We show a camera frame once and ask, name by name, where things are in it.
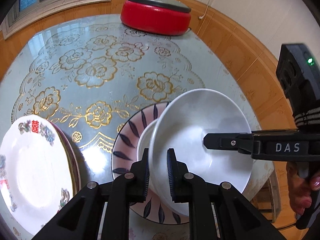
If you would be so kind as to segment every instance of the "black leaf pattern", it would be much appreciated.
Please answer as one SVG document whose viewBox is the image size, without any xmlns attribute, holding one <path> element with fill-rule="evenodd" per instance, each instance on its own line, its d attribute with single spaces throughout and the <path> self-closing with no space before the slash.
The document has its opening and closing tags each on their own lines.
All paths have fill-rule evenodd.
<svg viewBox="0 0 320 240">
<path fill-rule="evenodd" d="M 146 204 L 146 206 L 144 207 L 144 211 L 143 211 L 143 217 L 147 218 L 148 215 L 150 214 L 151 211 L 151 199 L 149 200 L 149 202 Z"/>
<path fill-rule="evenodd" d="M 125 155 L 123 152 L 114 151 L 114 152 L 112 152 L 112 154 L 113 154 L 114 156 L 117 156 L 117 157 L 121 158 L 121 159 L 124 159 L 124 160 L 127 160 L 127 161 L 132 161 L 132 159 L 130 159 L 130 158 L 129 158 L 127 155 Z"/>
<path fill-rule="evenodd" d="M 141 111 L 141 115 L 142 115 L 142 123 L 143 123 L 143 127 L 147 128 L 147 120 L 146 120 L 146 116 L 144 115 L 144 112 Z"/>
<path fill-rule="evenodd" d="M 173 217 L 174 217 L 174 220 L 177 222 L 177 224 L 178 224 L 178 225 L 181 224 L 181 218 L 180 218 L 180 216 L 179 216 L 178 214 L 174 213 L 174 212 L 172 212 L 172 215 L 173 215 Z"/>
<path fill-rule="evenodd" d="M 125 174 L 127 172 L 129 172 L 129 170 L 127 170 L 126 168 L 116 168 L 114 170 L 112 170 L 113 173 L 117 173 L 117 174 Z"/>
<path fill-rule="evenodd" d="M 158 118 L 158 108 L 157 106 L 155 105 L 153 107 L 153 120 L 157 119 Z"/>
<path fill-rule="evenodd" d="M 133 122 L 131 122 L 130 120 L 128 122 L 129 122 L 129 125 L 130 125 L 130 128 L 131 128 L 133 134 L 135 136 L 137 136 L 138 138 L 140 138 L 136 125 Z"/>
<path fill-rule="evenodd" d="M 129 139 L 127 136 L 125 136 L 124 134 L 121 134 L 121 133 L 119 133 L 119 135 L 120 135 L 120 138 L 123 140 L 123 142 L 124 142 L 127 146 L 129 146 L 129 147 L 131 147 L 131 148 L 134 148 L 134 146 L 132 145 L 130 139 Z"/>
<path fill-rule="evenodd" d="M 160 224 L 163 224 L 163 222 L 164 222 L 164 212 L 163 212 L 163 209 L 162 209 L 161 204 L 160 204 L 160 206 L 159 206 L 158 215 L 159 215 L 159 223 L 160 223 Z"/>
</svg>

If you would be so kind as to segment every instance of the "glass table top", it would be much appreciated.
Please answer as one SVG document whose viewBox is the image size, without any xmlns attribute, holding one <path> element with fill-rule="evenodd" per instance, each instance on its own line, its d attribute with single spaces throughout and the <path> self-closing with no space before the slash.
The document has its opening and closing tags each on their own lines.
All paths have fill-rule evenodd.
<svg viewBox="0 0 320 240">
<path fill-rule="evenodd" d="M 0 139 L 17 118 L 37 114 L 55 123 L 72 142 L 82 186 L 92 180 L 110 182 L 112 147 L 124 123 L 148 105 L 197 88 L 227 95 L 251 129 L 260 130 L 232 75 L 192 31 L 178 37 L 147 34 L 122 25 L 119 15 L 65 22 L 31 38 L 0 83 Z M 254 162 L 244 192 L 248 199 L 273 169 L 272 162 Z M 17 239 L 31 239 L 2 197 L 0 214 Z M 134 212 L 130 216 L 130 240 L 171 234 L 174 239 L 188 238 L 188 224 L 172 227 Z"/>
</svg>

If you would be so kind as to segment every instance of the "pink plate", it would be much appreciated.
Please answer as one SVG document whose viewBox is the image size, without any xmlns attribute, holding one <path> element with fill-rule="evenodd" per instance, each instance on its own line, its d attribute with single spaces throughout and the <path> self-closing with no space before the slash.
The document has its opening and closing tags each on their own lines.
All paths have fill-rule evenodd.
<svg viewBox="0 0 320 240">
<path fill-rule="evenodd" d="M 126 122 L 119 132 L 112 150 L 111 168 L 113 179 L 130 171 L 131 164 L 137 160 L 137 145 L 140 135 L 155 119 L 160 117 L 169 103 L 148 106 L 137 112 Z M 151 189 L 144 203 L 132 203 L 130 208 L 138 215 L 150 221 L 177 225 L 189 222 L 189 218 L 172 212 L 161 203 L 160 198 Z"/>
</svg>

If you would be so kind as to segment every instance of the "human hand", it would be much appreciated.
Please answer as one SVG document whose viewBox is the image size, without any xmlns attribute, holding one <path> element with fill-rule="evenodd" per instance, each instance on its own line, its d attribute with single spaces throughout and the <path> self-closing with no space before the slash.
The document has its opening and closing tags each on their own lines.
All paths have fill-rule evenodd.
<svg viewBox="0 0 320 240">
<path fill-rule="evenodd" d="M 298 176 L 298 167 L 295 162 L 287 162 L 286 170 L 290 206 L 294 212 L 303 215 L 305 208 L 311 206 L 311 191 L 320 190 L 320 171 L 316 172 L 307 182 Z"/>
</svg>

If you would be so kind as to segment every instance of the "floral plate pattern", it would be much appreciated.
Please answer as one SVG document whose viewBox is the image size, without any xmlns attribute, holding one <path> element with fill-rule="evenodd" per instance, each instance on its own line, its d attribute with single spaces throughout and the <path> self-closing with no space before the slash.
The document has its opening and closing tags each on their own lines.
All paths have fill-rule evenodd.
<svg viewBox="0 0 320 240">
<path fill-rule="evenodd" d="M 44 137 L 51 146 L 53 146 L 53 142 L 55 139 L 55 134 L 48 128 L 46 125 L 39 123 L 36 120 L 27 120 L 26 122 L 19 123 L 19 131 L 20 134 L 23 134 L 24 132 L 33 132 L 38 133 L 42 137 Z"/>
<path fill-rule="evenodd" d="M 145 128 L 157 119 L 169 103 L 159 103 L 148 106 L 137 112 L 123 126 L 116 138 L 111 168 L 113 178 L 130 171 L 132 163 L 137 160 L 137 145 L 140 135 Z M 189 222 L 189 218 L 172 212 L 166 205 L 161 203 L 160 198 L 151 189 L 148 190 L 147 199 L 144 203 L 131 203 L 130 208 L 138 215 L 160 224 L 177 225 Z"/>
</svg>

